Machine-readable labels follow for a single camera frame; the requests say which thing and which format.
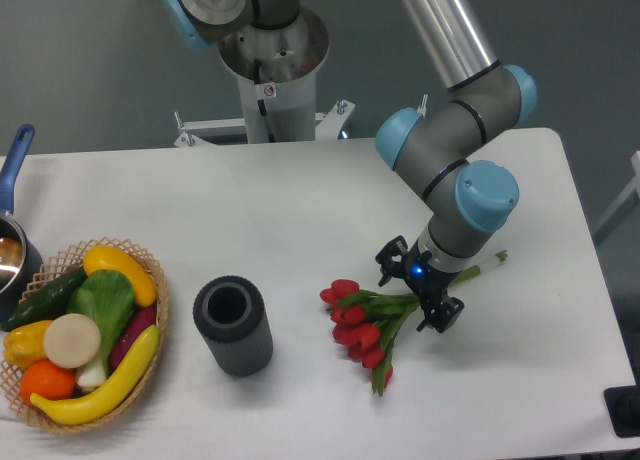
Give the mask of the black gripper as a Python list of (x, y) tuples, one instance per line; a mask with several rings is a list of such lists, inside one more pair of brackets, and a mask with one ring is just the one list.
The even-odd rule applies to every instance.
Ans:
[(444, 333), (457, 321), (464, 303), (444, 294), (458, 272), (446, 272), (431, 265), (431, 257), (429, 250), (420, 252), (417, 243), (408, 251), (405, 238), (395, 237), (375, 256), (381, 275), (378, 285), (384, 286), (392, 279), (404, 280), (419, 298), (424, 314), (416, 330), (429, 328)]

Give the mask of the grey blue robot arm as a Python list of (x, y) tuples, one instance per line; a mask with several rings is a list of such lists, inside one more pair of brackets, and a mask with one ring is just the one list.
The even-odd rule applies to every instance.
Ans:
[[(161, 1), (189, 45), (217, 46), (238, 81), (250, 142), (316, 138), (328, 33), (314, 12), (300, 0)], [(417, 295), (423, 325), (441, 332), (464, 307), (448, 292), (454, 277), (519, 200), (513, 175), (473, 154), (527, 118), (538, 94), (522, 68), (499, 61), (466, 0), (402, 1), (451, 99), (433, 117), (402, 109), (376, 134), (380, 157), (432, 213), (415, 243), (396, 238), (376, 260), (384, 280), (402, 279)]]

